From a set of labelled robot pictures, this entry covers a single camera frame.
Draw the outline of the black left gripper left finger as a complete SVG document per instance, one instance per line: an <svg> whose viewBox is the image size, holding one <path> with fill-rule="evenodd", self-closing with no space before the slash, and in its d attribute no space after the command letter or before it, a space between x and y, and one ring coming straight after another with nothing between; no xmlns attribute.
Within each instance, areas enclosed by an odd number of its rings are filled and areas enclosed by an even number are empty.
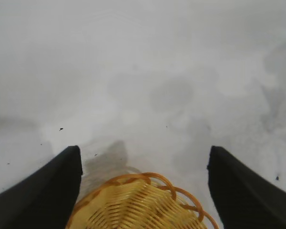
<svg viewBox="0 0 286 229"><path fill-rule="evenodd" d="M35 173L0 193L0 229L63 229L80 191L82 160L69 146Z"/></svg>

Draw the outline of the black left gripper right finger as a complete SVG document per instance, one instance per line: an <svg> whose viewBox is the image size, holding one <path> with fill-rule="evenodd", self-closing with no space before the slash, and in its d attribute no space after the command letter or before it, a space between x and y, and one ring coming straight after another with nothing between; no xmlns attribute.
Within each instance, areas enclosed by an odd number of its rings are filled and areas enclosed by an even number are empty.
<svg viewBox="0 0 286 229"><path fill-rule="evenodd" d="M208 187L225 229L286 229L286 192L221 146L212 146Z"/></svg>

